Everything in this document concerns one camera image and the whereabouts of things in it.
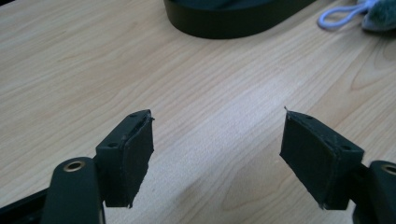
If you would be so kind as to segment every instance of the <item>black object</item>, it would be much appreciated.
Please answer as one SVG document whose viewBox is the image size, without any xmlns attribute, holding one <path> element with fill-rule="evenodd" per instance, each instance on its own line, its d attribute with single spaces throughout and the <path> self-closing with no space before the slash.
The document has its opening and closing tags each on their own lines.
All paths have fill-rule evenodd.
<svg viewBox="0 0 396 224">
<path fill-rule="evenodd" d="M 255 35 L 281 23 L 315 0 L 163 0 L 169 21 L 203 38 Z"/>
<path fill-rule="evenodd" d="M 396 164 L 361 164 L 364 151 L 317 119 L 288 111 L 280 156 L 321 208 L 357 205 L 355 223 L 396 223 Z"/>
<path fill-rule="evenodd" d="M 131 207 L 154 151 L 152 121 L 149 110 L 125 118 L 93 159 L 64 161 L 48 189 L 1 208 L 0 223 L 106 223 L 103 201 Z"/>
</svg>

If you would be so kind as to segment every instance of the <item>wood grain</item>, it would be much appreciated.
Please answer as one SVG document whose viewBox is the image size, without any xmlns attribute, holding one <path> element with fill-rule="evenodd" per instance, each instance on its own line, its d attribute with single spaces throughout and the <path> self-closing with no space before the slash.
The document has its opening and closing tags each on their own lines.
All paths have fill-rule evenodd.
<svg viewBox="0 0 396 224">
<path fill-rule="evenodd" d="M 316 26 L 317 1 L 250 37 L 184 35 L 161 0 L 18 0 L 0 7 L 0 206 L 94 155 L 149 108 L 155 152 L 134 207 L 107 223 L 351 223 L 322 211 L 278 156 L 285 111 L 396 162 L 395 33 Z"/>
</svg>

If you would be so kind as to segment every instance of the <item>light wood grain surface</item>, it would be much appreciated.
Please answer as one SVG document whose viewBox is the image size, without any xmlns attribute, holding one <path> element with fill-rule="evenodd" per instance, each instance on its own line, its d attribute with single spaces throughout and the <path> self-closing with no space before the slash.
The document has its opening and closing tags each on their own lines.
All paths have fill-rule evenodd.
<svg viewBox="0 0 396 224">
<path fill-rule="evenodd" d="M 233 40 L 185 35 L 162 0 L 17 0 L 0 7 L 0 206 L 93 157 L 151 109 L 155 152 L 132 209 L 107 223 L 351 223 L 322 211 L 279 157 L 286 105 L 396 162 L 396 34 L 337 32 L 318 0 Z"/>
</svg>

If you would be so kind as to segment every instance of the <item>black 3d-printed block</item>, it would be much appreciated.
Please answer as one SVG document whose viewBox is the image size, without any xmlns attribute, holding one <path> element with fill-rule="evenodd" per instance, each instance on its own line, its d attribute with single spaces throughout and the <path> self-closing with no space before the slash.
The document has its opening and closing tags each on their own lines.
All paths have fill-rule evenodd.
<svg viewBox="0 0 396 224">
<path fill-rule="evenodd" d="M 132 207 L 154 151 L 149 110 L 125 118 L 96 148 L 101 195 L 107 207 Z"/>
<path fill-rule="evenodd" d="M 280 156 L 321 208 L 345 210 L 348 174 L 364 151 L 317 119 L 288 111 Z"/>
</svg>

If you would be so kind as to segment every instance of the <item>metal screw hole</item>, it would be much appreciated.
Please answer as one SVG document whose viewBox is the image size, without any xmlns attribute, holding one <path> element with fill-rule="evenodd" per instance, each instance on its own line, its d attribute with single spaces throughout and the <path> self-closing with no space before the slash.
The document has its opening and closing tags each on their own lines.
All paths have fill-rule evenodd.
<svg viewBox="0 0 396 224">
<path fill-rule="evenodd" d="M 108 147 L 118 147 L 119 144 L 118 143 L 109 143 L 107 146 Z"/>
<path fill-rule="evenodd" d="M 72 161 L 64 167 L 64 170 L 66 172 L 75 172 L 81 169 L 84 165 L 85 165 L 84 161 Z"/>
<path fill-rule="evenodd" d="M 385 164 L 382 166 L 382 169 L 391 175 L 396 175 L 396 166 L 394 165 Z"/>
</svg>

